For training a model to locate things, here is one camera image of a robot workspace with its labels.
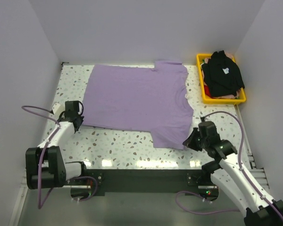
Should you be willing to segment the purple t-shirt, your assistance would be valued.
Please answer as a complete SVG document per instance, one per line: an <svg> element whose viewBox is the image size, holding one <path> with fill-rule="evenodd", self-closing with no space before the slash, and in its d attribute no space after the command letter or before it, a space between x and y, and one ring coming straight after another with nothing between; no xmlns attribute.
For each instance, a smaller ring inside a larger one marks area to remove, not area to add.
<svg viewBox="0 0 283 226"><path fill-rule="evenodd" d="M149 132L155 148L183 149L193 109L187 68L157 61L153 68L95 65L83 97L83 124Z"/></svg>

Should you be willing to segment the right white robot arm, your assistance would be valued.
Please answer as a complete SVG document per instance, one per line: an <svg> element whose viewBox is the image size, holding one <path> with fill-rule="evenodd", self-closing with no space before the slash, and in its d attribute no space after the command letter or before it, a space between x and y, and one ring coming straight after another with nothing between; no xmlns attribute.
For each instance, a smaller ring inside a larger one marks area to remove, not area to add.
<svg viewBox="0 0 283 226"><path fill-rule="evenodd" d="M183 145L205 150L212 161L201 167L201 181L219 187L236 205L247 226L283 226L283 201L275 200L241 161L234 145L221 139L211 121L193 128Z"/></svg>

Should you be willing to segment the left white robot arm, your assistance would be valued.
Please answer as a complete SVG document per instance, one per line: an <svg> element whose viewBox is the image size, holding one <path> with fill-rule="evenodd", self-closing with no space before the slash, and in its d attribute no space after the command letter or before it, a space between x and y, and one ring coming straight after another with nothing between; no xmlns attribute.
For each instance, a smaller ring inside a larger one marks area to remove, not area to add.
<svg viewBox="0 0 283 226"><path fill-rule="evenodd" d="M83 123L81 101L55 103L48 115L43 117L55 123L48 136L37 146L25 153L26 183L29 189L63 187L69 180L83 185L88 173L83 161L65 162L62 149L67 141L78 132Z"/></svg>

